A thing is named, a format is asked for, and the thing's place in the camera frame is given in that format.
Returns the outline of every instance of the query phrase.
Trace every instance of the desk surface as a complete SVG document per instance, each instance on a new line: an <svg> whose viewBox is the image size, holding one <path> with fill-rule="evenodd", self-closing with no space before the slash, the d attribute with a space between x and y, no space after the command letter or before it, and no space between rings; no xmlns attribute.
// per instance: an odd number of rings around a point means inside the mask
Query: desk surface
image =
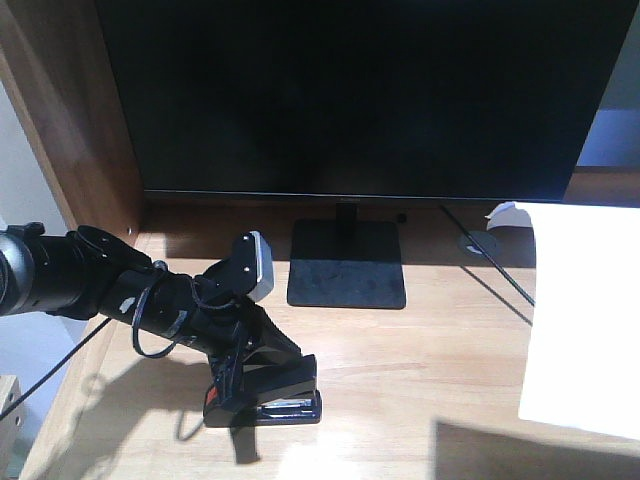
<svg viewBox="0 0 640 480"><path fill-rule="evenodd" d="M453 211L480 229L489 209ZM210 384L204 356L179 347L143 359L130 328L112 322L73 360L22 478L638 478L640 442L518 419L530 333L521 317L533 319L533 309L482 259L458 250L459 232L439 210L406 213L408 305L376 311L286 304L295 208L153 210L137 247L175 272L204 271L245 230L265 234L276 286L261 305L317 356L323 419L234 435L198 428ZM534 293L530 231L497 235L501 262Z"/></svg>

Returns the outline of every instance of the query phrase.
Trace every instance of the monitor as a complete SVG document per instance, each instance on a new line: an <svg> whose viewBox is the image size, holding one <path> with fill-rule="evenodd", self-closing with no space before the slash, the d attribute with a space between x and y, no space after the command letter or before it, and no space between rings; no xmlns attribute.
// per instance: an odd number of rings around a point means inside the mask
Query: monitor
<svg viewBox="0 0 640 480"><path fill-rule="evenodd" d="M553 201L638 0L96 4L151 198ZM290 302L401 308L393 228L338 220L296 226Z"/></svg>

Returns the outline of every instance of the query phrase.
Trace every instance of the cable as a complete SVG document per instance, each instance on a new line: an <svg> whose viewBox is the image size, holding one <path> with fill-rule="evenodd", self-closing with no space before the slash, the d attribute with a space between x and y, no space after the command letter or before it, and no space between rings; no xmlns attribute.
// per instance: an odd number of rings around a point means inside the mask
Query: cable
<svg viewBox="0 0 640 480"><path fill-rule="evenodd" d="M13 412L18 406L24 402L27 398L31 396L38 388L40 388L47 380L49 380L53 375L62 368L62 366L67 363L71 357L73 357L78 350L84 347L89 340L96 336L96 334L107 326L107 323L111 321L110 317L107 317L100 325L94 328L89 335L84 337L75 347L71 349L69 353L67 353L62 360L60 360L51 370L49 370L40 380L38 380L29 390L23 393L15 402L7 407L7 409L0 413L0 422L7 418L11 412Z"/></svg>
<svg viewBox="0 0 640 480"><path fill-rule="evenodd" d="M144 313L144 308L147 305L147 301L149 300L149 295L151 294L151 290L156 286L156 284L165 276L169 268L167 264L162 260L157 260L153 262L153 266L156 268L155 278L151 285L147 286L142 290L140 294L140 298L138 298L138 302L136 303L136 309L133 313L133 320L131 321L131 343L133 344L133 349L145 358L158 359L166 357L171 353L171 351L175 348L175 346L183 341L187 341L188 344L193 343L196 340L196 337L193 336L180 336L175 338L167 347L155 353L147 353L142 350L142 346L140 345L140 323L142 322L142 315Z"/></svg>
<svg viewBox="0 0 640 480"><path fill-rule="evenodd" d="M515 281L515 279L514 279L511 275L509 275L509 274L507 273L507 271L506 271L504 268L502 268L502 267L498 264L498 262L496 262L496 261L494 260L494 258L489 254L489 252L487 252L487 251L485 250L485 248L484 248L484 247L483 247L483 246L482 246L482 245L481 245L481 244L480 244L480 243L479 243L479 242L478 242L478 241L473 237L473 235L471 235L471 233L469 232L469 230L467 230L467 229L464 227L464 225L462 225L462 223L460 223L460 221L459 221L459 220L458 220L458 219L453 215L453 213L451 213L451 212L449 211L449 209L448 209L447 207L445 207L444 205L440 205L440 210L442 210L442 211L445 213L445 215L446 215L447 217L449 217L449 219L450 219L450 220L451 220L451 221L452 221L452 222L453 222L453 223L454 223L454 224L455 224L455 225L460 229L460 231L462 232L462 234L463 234L465 237L467 237L467 239L468 239L471 243L473 243L473 246L474 246L474 247L476 247L476 248L480 251L480 253L482 253L482 255L483 255L487 260L489 260L489 262L491 262L491 264L492 264L492 265L493 265L493 266L494 266L494 267L495 267L495 268L496 268L496 269L497 269L497 270L502 274L502 276L503 276L503 277L504 277L504 278L505 278L505 279L506 279L506 280L511 284L511 286L512 286L513 288L515 288L515 289L518 291L518 293L519 293L520 295L522 295L522 296L524 297L524 299L525 299L527 302L529 302L529 304L530 304L532 307L535 307L535 306L536 306L536 302L535 302L535 300L531 297L531 295L529 295L529 294L525 291L525 289L524 289L524 288L522 288L522 287L520 286L520 284L519 284L518 282L516 282L516 281Z"/></svg>

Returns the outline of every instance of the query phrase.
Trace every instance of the white paper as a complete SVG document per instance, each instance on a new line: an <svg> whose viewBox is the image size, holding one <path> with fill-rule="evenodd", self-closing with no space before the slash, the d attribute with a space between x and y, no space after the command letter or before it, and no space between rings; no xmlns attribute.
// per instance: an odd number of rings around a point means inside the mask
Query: white paper
<svg viewBox="0 0 640 480"><path fill-rule="evenodd" d="M537 280L520 418L640 439L640 209L516 202L490 223L523 211Z"/></svg>

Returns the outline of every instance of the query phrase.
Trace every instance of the monitor base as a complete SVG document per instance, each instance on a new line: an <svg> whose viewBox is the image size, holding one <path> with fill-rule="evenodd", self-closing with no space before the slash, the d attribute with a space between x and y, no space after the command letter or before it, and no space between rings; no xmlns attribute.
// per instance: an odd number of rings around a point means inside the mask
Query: monitor base
<svg viewBox="0 0 640 480"><path fill-rule="evenodd" d="M398 229L360 222L355 206L337 220L298 220L287 302L294 306L402 309L406 306Z"/></svg>

